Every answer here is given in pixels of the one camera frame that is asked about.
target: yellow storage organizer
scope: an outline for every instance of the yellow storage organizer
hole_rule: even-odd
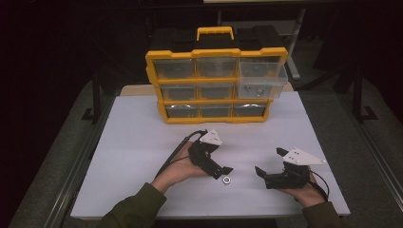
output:
[[[287,83],[287,50],[271,26],[158,29],[145,55],[168,124],[264,122]]]

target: hand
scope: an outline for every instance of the hand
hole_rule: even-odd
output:
[[[311,182],[317,182],[314,175],[310,175]],[[325,199],[320,195],[314,186],[306,183],[302,188],[297,189],[279,189],[280,192],[293,196],[303,207],[309,207],[325,202]]]
[[[207,176],[198,166],[195,166],[189,157],[188,148],[192,142],[187,142],[181,151],[171,161],[171,164],[151,182],[157,190],[161,193],[165,193],[169,187],[175,183],[182,182],[188,178],[195,176]]]

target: sleeve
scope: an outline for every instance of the sleeve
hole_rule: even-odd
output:
[[[166,197],[145,183],[133,197],[118,202],[98,223],[98,228],[151,227]]]
[[[337,214],[331,202],[323,202],[302,209],[310,228],[347,228],[350,227]]]

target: organizer handle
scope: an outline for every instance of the organizer handle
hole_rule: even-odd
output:
[[[198,37],[196,38],[199,41],[201,34],[220,34],[220,33],[229,33],[231,36],[231,40],[234,40],[234,33],[232,32],[231,27],[203,27],[198,28]]]

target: white table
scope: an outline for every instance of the white table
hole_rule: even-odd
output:
[[[280,173],[282,158],[276,148],[294,146],[324,155],[297,92],[282,92],[270,106],[265,123],[166,124],[159,116],[155,96],[121,96],[115,101],[104,133],[88,168],[71,215],[99,219],[118,201],[137,193],[155,177],[164,161],[190,133],[216,129],[223,141],[212,159],[233,167],[225,185],[223,176],[200,177],[177,184],[158,214],[164,219],[278,218],[300,215],[294,199],[268,190],[255,165]],[[340,215],[349,215],[329,165],[313,165],[331,188],[330,201]],[[319,185],[325,186],[320,179]]]

